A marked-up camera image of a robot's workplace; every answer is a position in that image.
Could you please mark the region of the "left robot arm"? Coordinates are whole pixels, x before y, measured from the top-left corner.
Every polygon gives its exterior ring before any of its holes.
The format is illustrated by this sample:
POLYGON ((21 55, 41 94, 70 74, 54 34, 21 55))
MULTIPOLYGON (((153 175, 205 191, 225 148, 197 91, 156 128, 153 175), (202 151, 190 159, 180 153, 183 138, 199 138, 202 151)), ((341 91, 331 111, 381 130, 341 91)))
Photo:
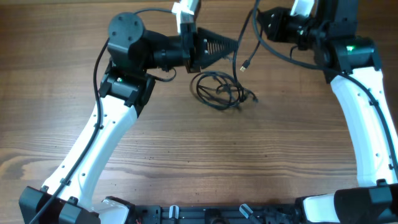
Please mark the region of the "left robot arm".
POLYGON ((158 77, 149 70, 195 73, 229 55, 238 43, 197 27, 187 16, 176 36, 147 30, 138 12, 112 18, 103 51, 110 59, 93 82, 96 104, 66 158, 41 188, 27 187, 19 199, 25 223, 137 223, 134 204, 116 197, 92 202, 99 177, 124 134, 149 101, 158 77))

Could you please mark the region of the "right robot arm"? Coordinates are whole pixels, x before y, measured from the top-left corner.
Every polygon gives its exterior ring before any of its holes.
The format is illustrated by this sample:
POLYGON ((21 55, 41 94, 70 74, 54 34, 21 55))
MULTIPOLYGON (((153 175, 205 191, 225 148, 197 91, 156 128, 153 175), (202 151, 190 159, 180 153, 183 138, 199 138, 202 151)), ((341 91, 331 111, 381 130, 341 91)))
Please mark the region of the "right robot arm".
POLYGON ((346 119, 356 158, 358 186, 298 198, 295 223, 397 221, 397 133, 386 102, 376 44, 357 35, 357 1, 295 1, 291 9, 253 10, 252 26, 269 42, 312 50, 300 66, 324 73, 346 119))

